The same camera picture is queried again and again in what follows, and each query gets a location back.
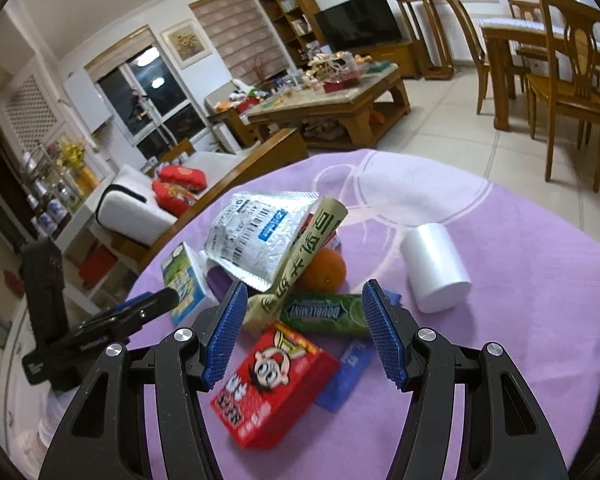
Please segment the blue tissue packet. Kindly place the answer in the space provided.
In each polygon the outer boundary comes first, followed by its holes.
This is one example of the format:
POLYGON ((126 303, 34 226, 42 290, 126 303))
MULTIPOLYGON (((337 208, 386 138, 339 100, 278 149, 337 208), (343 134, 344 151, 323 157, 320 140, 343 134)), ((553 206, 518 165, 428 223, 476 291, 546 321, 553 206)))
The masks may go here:
POLYGON ((402 300, 402 296, 400 294, 388 288, 384 288, 384 293, 385 296, 388 298, 390 304, 392 304, 393 306, 400 306, 402 300))

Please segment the green gum pack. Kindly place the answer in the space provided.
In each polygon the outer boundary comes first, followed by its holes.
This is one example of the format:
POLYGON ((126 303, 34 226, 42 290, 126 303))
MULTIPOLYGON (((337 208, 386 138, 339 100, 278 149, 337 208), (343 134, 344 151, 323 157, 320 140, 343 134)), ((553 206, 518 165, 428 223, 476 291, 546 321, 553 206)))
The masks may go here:
POLYGON ((294 294, 279 319, 302 334, 370 338, 360 295, 294 294))

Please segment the blue white milk carton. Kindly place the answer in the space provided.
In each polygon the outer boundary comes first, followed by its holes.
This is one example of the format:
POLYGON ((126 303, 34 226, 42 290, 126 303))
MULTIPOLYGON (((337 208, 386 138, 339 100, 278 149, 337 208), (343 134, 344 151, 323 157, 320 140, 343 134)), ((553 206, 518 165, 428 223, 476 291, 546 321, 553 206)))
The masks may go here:
POLYGON ((204 260, 186 243, 178 244, 161 263, 161 274, 163 284, 178 293, 178 305, 170 312, 175 327, 192 324, 201 311, 218 304, 207 283, 204 260))

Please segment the purple spray bottle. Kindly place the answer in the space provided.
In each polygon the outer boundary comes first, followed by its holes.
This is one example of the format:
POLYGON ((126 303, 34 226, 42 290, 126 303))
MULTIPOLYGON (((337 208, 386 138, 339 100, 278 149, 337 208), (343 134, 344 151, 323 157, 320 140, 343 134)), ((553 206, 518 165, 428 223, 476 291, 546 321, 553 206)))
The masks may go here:
POLYGON ((212 266, 206 275, 207 284, 216 300, 221 302, 234 280, 222 266, 212 266))

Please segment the white plastic cup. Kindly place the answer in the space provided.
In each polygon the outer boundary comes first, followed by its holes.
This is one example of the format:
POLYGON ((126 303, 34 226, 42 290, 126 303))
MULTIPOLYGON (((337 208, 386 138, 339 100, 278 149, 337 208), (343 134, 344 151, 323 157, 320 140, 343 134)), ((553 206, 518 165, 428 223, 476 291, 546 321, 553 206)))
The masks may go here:
POLYGON ((471 279, 445 226, 426 223, 406 231, 400 251, 420 312, 443 312, 467 299, 471 279))

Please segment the cream green text wrapper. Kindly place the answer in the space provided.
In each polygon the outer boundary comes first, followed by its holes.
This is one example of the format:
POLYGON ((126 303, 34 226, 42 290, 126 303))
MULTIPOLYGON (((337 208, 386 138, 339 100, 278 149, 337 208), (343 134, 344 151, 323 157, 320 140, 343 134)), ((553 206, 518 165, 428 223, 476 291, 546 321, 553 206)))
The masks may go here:
POLYGON ((347 207, 336 198, 324 196, 321 199, 308 225, 291 245, 290 253, 272 287, 248 300, 246 316, 242 322, 242 328, 248 334, 259 337, 271 323, 279 319, 280 311, 294 284, 347 214, 347 207))

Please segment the red cartoon milk box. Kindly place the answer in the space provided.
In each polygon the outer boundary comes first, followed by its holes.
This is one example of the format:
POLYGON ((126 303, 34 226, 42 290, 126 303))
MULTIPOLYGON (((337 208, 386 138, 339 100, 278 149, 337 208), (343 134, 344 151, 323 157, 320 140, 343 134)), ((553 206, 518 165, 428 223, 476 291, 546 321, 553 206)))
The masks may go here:
POLYGON ((272 323, 211 402, 242 448, 278 445, 340 362, 282 322, 272 323))

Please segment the silver foil mailer pouch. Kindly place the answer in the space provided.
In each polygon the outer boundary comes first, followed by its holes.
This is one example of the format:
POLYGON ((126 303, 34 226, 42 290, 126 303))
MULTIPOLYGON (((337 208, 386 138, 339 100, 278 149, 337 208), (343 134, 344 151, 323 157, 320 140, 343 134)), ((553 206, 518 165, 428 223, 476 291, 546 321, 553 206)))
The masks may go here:
POLYGON ((319 199, 317 192, 237 192, 212 221, 204 252, 265 292, 319 199))

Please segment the white shelf unit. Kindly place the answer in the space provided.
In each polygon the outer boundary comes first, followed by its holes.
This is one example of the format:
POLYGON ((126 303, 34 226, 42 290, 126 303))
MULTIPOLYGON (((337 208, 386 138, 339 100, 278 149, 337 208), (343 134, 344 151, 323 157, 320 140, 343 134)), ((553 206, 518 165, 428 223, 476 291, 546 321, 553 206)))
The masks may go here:
POLYGON ((84 136, 39 58, 0 66, 0 235, 17 256, 49 238, 61 253, 64 298, 87 316, 113 307, 137 278, 136 261, 96 220, 114 168, 84 136))

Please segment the small blue wrapper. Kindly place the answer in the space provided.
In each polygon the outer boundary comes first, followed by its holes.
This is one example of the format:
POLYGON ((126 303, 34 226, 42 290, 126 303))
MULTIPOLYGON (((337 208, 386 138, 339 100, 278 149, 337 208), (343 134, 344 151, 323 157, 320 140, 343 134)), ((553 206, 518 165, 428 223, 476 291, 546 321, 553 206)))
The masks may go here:
POLYGON ((370 339, 352 339, 341 353, 337 373, 316 398, 315 404, 336 414, 349 400, 375 354, 375 346, 370 339))

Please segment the framed sunflower picture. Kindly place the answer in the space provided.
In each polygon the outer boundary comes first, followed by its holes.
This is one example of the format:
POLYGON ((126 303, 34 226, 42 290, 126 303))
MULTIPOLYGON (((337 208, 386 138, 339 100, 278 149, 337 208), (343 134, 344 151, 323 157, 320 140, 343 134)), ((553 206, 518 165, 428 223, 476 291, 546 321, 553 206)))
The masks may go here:
POLYGON ((196 64, 212 53, 208 38, 193 20, 171 26, 161 33, 161 38, 181 70, 196 64))

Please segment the red pillow lower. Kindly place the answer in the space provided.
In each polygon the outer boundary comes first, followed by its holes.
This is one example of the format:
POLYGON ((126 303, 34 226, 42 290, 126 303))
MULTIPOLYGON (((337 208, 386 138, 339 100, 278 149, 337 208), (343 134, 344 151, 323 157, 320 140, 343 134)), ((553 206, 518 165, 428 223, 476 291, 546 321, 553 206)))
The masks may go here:
POLYGON ((196 204, 196 196, 181 185, 155 180, 151 185, 156 203, 176 218, 181 218, 196 204))

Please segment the near wooden dining chair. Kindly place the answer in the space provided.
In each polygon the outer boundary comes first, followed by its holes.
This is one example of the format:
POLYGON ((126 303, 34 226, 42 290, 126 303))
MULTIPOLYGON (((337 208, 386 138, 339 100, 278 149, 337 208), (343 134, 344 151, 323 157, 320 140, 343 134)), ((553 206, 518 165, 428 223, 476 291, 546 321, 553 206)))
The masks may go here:
MULTIPOLYGON (((548 74, 530 74, 528 112, 535 136, 536 107, 547 110, 544 180, 552 177, 556 118, 575 119, 600 128, 600 10, 577 0, 539 0, 546 32, 548 74)), ((600 190, 598 140, 593 191, 600 190)))

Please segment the orange fruit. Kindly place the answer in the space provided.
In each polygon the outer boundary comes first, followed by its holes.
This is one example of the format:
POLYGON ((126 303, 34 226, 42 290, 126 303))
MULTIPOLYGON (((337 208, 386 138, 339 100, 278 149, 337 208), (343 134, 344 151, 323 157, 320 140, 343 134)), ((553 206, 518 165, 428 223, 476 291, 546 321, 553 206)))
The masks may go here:
POLYGON ((300 275, 297 287, 306 292, 336 294, 347 278, 347 266, 335 249, 323 247, 300 275))

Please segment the wooden plant stand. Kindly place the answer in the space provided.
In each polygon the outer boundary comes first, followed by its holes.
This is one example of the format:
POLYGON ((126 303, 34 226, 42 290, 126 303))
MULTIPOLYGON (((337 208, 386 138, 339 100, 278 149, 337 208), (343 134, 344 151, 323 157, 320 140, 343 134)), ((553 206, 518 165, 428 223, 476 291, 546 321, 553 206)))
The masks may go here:
POLYGON ((450 80, 454 65, 449 41, 434 0, 396 0, 414 47, 419 75, 427 80, 450 80))

